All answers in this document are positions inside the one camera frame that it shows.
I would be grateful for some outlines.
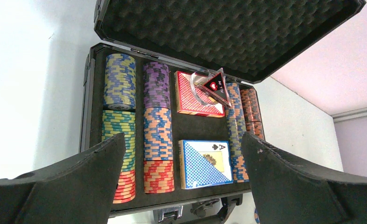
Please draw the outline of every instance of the black tray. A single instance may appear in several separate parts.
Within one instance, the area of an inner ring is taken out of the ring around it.
[[[228,140],[225,118],[176,112],[173,73],[223,67],[232,81],[258,83],[320,40],[364,6],[363,0],[127,1],[98,0],[94,23],[102,40],[90,49],[84,76],[81,151],[101,141],[105,58],[126,53],[137,60],[136,198],[112,206],[111,216],[170,207],[250,191],[249,183],[180,189],[177,141]],[[175,191],[143,193],[142,65],[169,64]]]

